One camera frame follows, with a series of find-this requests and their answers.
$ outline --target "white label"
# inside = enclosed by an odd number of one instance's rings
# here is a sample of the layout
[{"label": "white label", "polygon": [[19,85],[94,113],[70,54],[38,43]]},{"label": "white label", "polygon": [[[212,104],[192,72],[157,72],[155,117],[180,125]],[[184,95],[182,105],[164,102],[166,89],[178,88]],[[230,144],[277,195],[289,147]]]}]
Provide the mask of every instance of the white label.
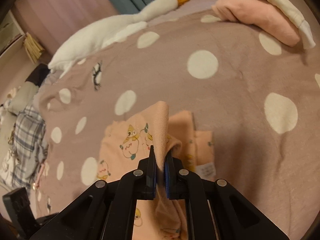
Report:
[{"label": "white label", "polygon": [[199,165],[196,166],[196,174],[198,174],[201,179],[214,180],[214,177],[216,176],[216,168],[213,162]]}]

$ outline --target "white stuffed goose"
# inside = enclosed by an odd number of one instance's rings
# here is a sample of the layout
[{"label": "white stuffed goose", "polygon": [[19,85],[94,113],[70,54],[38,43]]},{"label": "white stuffed goose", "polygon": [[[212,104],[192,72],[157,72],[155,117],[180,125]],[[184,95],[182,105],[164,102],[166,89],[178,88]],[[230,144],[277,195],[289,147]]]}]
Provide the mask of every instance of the white stuffed goose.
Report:
[{"label": "white stuffed goose", "polygon": [[146,28],[148,21],[175,10],[187,1],[154,0],[137,14],[114,15],[91,23],[61,45],[48,67],[52,72],[63,70],[61,78],[77,61]]}]

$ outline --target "plaid fabric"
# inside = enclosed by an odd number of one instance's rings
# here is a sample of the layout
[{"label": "plaid fabric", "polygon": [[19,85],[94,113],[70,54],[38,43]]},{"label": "plaid fabric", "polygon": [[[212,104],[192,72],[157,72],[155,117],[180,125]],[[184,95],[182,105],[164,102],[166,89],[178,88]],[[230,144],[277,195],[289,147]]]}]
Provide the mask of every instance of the plaid fabric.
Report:
[{"label": "plaid fabric", "polygon": [[33,108],[32,102],[18,114],[12,151],[17,159],[11,175],[3,182],[12,188],[25,187],[29,192],[36,180],[40,164],[47,157],[48,144],[44,139],[45,123],[40,114]]}]

